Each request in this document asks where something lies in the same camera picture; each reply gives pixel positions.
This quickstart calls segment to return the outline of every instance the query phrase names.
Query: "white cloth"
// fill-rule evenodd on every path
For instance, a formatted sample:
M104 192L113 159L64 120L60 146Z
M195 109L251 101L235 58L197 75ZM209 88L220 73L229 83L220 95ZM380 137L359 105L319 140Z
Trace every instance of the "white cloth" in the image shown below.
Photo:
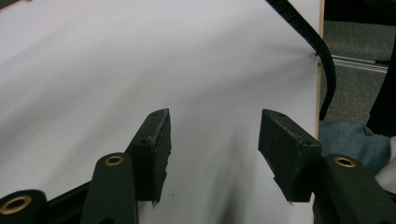
M396 194L396 136L390 138L389 163L375 176L379 185Z
M319 1L293 4L318 27ZM318 60L262 0L51 0L0 13L0 197L54 198L170 108L172 154L142 224L309 223L258 151L263 108L314 135Z

